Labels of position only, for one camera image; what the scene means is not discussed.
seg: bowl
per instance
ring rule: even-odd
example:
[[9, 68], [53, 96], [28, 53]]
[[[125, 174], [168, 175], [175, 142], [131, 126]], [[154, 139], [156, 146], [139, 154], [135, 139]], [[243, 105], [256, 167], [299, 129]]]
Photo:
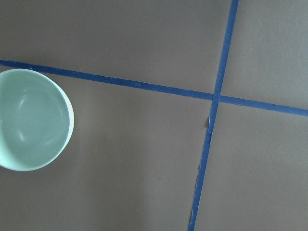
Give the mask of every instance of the bowl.
[[31, 171], [53, 161], [67, 145], [74, 112], [64, 91], [43, 74], [0, 73], [0, 165]]

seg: floor tile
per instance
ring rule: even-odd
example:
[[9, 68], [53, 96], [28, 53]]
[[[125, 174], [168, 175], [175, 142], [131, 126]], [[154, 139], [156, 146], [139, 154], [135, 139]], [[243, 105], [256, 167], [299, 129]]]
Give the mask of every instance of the floor tile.
[[195, 230], [307, 230], [307, 131], [307, 117], [221, 103]]
[[308, 108], [308, 4], [239, 1], [222, 93]]
[[47, 76], [74, 132], [42, 169], [0, 168], [0, 229], [185, 231], [210, 101]]
[[212, 93], [230, 0], [12, 0], [0, 59]]

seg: gray surface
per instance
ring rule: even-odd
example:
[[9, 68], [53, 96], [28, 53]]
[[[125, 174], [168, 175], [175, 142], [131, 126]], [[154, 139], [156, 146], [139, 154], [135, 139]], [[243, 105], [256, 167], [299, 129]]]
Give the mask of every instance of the gray surface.
[[230, 0], [1, 2], [0, 59], [214, 90]]
[[240, 0], [222, 93], [308, 108], [308, 2]]
[[307, 131], [307, 117], [221, 103], [195, 230], [308, 230]]
[[42, 169], [0, 168], [0, 230], [185, 231], [210, 102], [47, 76], [74, 132]]

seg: blue line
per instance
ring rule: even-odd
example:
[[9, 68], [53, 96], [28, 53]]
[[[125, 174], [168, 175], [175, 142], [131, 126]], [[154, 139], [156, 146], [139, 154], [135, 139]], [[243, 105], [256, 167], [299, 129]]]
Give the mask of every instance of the blue line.
[[156, 84], [151, 84], [151, 83], [143, 83], [143, 82], [114, 78], [114, 77], [106, 77], [106, 76], [101, 76], [101, 75], [89, 74], [89, 73], [84, 73], [84, 72], [79, 72], [79, 71], [65, 70], [65, 69], [49, 67], [49, 66], [27, 64], [27, 63], [21, 63], [21, 62], [9, 61], [9, 60], [0, 60], [0, 65], [14, 67], [14, 68], [30, 69], [30, 70], [34, 70], [38, 72], [45, 72], [49, 74], [92, 80], [92, 81], [97, 81], [97, 82], [102, 82], [102, 83], [109, 83], [109, 84], [138, 88], [138, 89], [143, 89], [143, 90], [152, 90], [152, 91], [158, 91], [158, 92], [163, 92], [163, 93], [168, 93], [168, 94], [188, 96], [188, 97], [193, 97], [193, 98], [203, 99], [203, 100], [212, 100], [213, 98], [213, 94], [211, 93], [199, 92], [199, 91], [194, 91], [194, 90], [186, 90], [186, 89], [180, 89], [180, 88], [173, 88], [173, 87], [167, 87], [167, 86], [156, 85]]
[[276, 105], [272, 103], [264, 103], [264, 102], [258, 102], [258, 101], [253, 101], [253, 100], [239, 99], [239, 98], [234, 98], [234, 97], [224, 96], [224, 95], [221, 95], [220, 102], [231, 103], [231, 104], [235, 104], [239, 106], [254, 107], [254, 108], [270, 110], [270, 111], [275, 111], [275, 112], [289, 113], [289, 114], [294, 114], [294, 115], [299, 115], [299, 116], [302, 116], [302, 115], [308, 116], [307, 109]]
[[214, 125], [215, 125], [216, 114], [217, 114], [217, 109], [218, 109], [218, 104], [219, 104], [219, 99], [220, 99], [220, 94], [221, 94], [221, 89], [222, 89], [223, 78], [224, 78], [225, 71], [226, 71], [227, 59], [228, 59], [228, 54], [229, 54], [229, 49], [230, 49], [230, 44], [231, 44], [231, 39], [232, 39], [237, 6], [238, 6], [238, 0], [232, 0], [230, 12], [229, 12], [229, 18], [227, 22], [225, 38], [224, 38], [223, 47], [221, 51], [221, 57], [220, 57], [220, 62], [219, 62], [219, 67], [218, 67], [215, 89], [214, 89], [214, 96], [213, 96], [211, 110], [210, 110], [209, 126], [206, 130], [204, 147], [203, 147], [203, 152], [202, 152], [201, 162], [200, 162], [200, 169], [198, 172], [197, 183], [196, 183], [194, 196], [193, 196], [192, 216], [191, 216], [191, 222], [188, 225], [188, 229], [187, 229], [188, 231], [193, 231], [195, 224], [196, 224], [198, 207], [199, 207], [200, 197], [202, 193], [202, 186], [203, 186], [203, 181], [205, 177], [206, 164], [207, 164], [208, 154], [209, 154], [209, 150], [211, 146], [212, 135], [214, 131]]

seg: empty bowl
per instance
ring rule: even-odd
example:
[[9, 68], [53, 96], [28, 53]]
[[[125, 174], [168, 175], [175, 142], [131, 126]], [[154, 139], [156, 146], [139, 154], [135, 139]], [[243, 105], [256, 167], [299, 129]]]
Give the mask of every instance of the empty bowl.
[[46, 166], [67, 145], [74, 127], [64, 91], [36, 71], [0, 73], [0, 165], [18, 171]]

